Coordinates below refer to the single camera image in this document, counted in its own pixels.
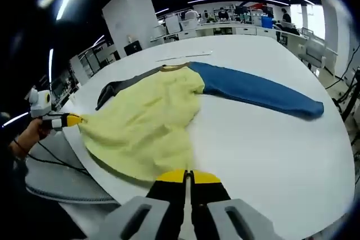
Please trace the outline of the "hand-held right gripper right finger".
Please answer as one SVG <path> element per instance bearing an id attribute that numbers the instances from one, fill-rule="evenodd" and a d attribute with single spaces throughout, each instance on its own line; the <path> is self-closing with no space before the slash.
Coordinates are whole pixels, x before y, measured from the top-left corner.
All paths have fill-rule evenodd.
<path id="1" fill-rule="evenodd" d="M 191 221 L 197 239 L 281 239 L 273 223 L 241 199 L 231 199 L 211 173 L 190 172 Z"/>

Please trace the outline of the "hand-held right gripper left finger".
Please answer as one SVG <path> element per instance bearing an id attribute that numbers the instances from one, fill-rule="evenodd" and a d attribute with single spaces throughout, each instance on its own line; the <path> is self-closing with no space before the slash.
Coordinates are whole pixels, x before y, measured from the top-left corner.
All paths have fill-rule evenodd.
<path id="1" fill-rule="evenodd" d="M 145 197 L 136 196 L 103 224 L 104 239 L 178 239 L 184 218 L 187 171 L 159 176 Z"/>

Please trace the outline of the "person's left hand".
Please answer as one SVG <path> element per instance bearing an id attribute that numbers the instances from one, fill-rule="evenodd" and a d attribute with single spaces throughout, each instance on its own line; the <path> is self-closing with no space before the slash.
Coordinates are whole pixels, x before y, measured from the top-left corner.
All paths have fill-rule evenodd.
<path id="1" fill-rule="evenodd" d="M 29 152 L 31 148 L 42 139 L 50 134 L 51 130 L 47 129 L 43 125 L 42 119 L 32 120 L 27 128 L 17 138 L 17 143 L 26 152 Z"/>

